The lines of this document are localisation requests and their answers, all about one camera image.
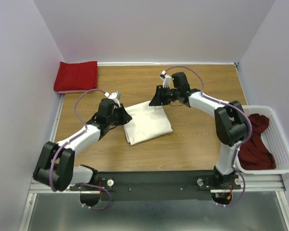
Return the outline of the white t-shirt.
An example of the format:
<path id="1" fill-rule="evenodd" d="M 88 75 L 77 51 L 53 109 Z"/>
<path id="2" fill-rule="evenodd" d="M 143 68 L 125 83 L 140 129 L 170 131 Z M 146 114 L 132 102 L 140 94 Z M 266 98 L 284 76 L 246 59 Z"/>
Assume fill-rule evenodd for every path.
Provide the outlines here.
<path id="1" fill-rule="evenodd" d="M 127 107 L 126 111 L 132 120 L 123 128 L 131 146 L 173 132 L 162 106 L 149 106 L 146 101 Z"/>

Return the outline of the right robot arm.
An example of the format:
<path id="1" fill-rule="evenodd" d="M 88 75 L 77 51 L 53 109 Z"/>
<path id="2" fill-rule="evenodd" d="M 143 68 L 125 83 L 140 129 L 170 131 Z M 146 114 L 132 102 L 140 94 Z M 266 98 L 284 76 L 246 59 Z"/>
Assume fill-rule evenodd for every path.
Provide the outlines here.
<path id="1" fill-rule="evenodd" d="M 213 116 L 221 147 L 210 180 L 216 188 L 224 188 L 234 178 L 235 159 L 239 148 L 250 138 L 252 132 L 252 125 L 243 112 L 241 103 L 218 100 L 206 95 L 202 90 L 191 89 L 183 72 L 169 76 L 166 71 L 162 71 L 160 79 L 163 83 L 156 87 L 149 106 L 163 106 L 179 101 L 187 107 Z"/>

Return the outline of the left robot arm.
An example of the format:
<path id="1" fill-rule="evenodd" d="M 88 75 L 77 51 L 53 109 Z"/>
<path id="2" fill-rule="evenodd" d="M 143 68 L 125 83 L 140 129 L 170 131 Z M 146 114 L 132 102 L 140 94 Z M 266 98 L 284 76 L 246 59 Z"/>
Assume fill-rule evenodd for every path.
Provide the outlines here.
<path id="1" fill-rule="evenodd" d="M 86 190 L 94 189 L 97 178 L 93 175 L 93 169 L 81 167 L 80 172 L 83 174 L 74 178 L 75 157 L 103 138 L 111 126 L 122 126 L 131 120 L 132 117 L 118 100 L 102 99 L 98 111 L 84 122 L 81 130 L 57 143 L 49 141 L 44 144 L 33 171 L 33 179 L 50 186 L 54 192 L 64 191 L 71 183 L 81 183 Z"/>

